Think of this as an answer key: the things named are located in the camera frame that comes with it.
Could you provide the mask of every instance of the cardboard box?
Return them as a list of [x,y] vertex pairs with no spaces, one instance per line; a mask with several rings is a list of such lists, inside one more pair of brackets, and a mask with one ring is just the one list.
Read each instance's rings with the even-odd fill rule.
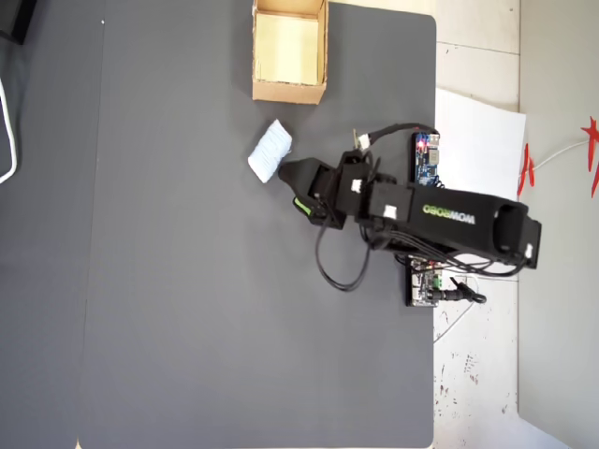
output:
[[254,0],[254,100],[317,105],[327,89],[329,0]]

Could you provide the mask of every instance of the white cable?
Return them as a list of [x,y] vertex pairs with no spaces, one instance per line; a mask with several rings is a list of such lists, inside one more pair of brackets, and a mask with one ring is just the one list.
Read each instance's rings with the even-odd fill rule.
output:
[[575,143],[573,145],[570,145],[569,147],[565,147],[563,150],[559,150],[558,152],[553,153],[550,157],[548,157],[547,159],[545,159],[542,163],[540,163],[537,166],[533,167],[533,172],[536,173],[537,170],[542,167],[543,165],[545,165],[547,162],[551,161],[552,159],[555,159],[556,157],[558,157],[560,154],[563,154],[569,150],[572,150],[573,148],[579,147],[580,145],[584,145],[586,143],[589,143],[588,140],[583,140],[582,142],[579,143]]
[[[466,280],[467,280],[468,278],[472,279],[472,280],[473,280],[473,281],[476,283],[476,292],[477,292],[477,293],[479,293],[479,292],[480,292],[480,283],[478,283],[478,277],[477,277],[476,275],[474,275],[474,274],[468,274],[468,275],[463,275],[463,276],[461,276],[461,277],[462,277],[462,278],[466,278]],[[437,338],[436,338],[436,339],[435,339],[435,340],[432,342],[432,344],[435,344],[435,343],[437,343],[437,342],[438,342],[438,341],[440,341],[440,340],[441,340],[441,339],[442,339],[442,338],[443,338],[445,335],[447,335],[447,334],[449,333],[449,331],[450,331],[451,329],[453,329],[453,328],[456,326],[456,324],[457,324],[457,323],[459,323],[459,322],[460,322],[460,320],[461,320],[461,319],[462,319],[464,316],[466,316],[466,313],[468,313],[468,312],[470,311],[470,309],[471,309],[471,308],[474,306],[474,304],[475,304],[474,302],[473,302],[472,304],[470,304],[470,305],[469,305],[469,306],[466,308],[466,310],[465,310],[465,311],[463,311],[463,312],[461,313],[461,315],[460,315],[458,318],[456,318],[456,321],[454,321],[454,322],[451,324],[451,326],[449,326],[449,327],[446,329],[446,331],[445,331],[443,334],[441,334],[439,337],[437,337]]]
[[4,85],[2,79],[0,79],[0,100],[2,100],[2,114],[4,115],[4,123],[7,126],[8,133],[8,144],[10,145],[10,158],[12,159],[12,165],[10,170],[0,177],[0,184],[10,178],[17,171],[17,146],[15,144],[15,135],[12,133],[12,127],[10,126],[10,117],[8,117],[8,104],[7,95],[4,92]]

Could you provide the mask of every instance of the white sponge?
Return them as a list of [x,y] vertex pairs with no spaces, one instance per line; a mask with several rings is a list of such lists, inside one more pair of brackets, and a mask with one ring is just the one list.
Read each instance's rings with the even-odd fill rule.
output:
[[291,136],[281,123],[275,120],[247,158],[247,162],[260,180],[266,182],[289,152],[291,152]]

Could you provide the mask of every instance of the gray mat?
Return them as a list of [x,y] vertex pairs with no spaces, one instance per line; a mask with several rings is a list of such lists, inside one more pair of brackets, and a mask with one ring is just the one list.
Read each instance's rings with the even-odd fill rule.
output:
[[[251,2],[109,0],[84,356],[83,447],[425,446],[432,314],[373,256],[339,293],[317,229],[247,156],[279,118],[290,158],[336,164],[351,129],[434,120],[432,18],[330,6],[318,107],[251,100]],[[381,141],[407,176],[408,136]],[[354,277],[354,225],[324,263]]]
[[[0,447],[74,448],[104,2],[39,0],[0,39],[20,168],[0,185]],[[0,118],[0,171],[10,167]]]

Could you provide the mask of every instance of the blue circuit board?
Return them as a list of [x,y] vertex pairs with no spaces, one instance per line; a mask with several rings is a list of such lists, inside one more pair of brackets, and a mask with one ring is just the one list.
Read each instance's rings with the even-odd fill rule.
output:
[[439,182],[439,136],[416,134],[415,181],[420,185],[434,186]]

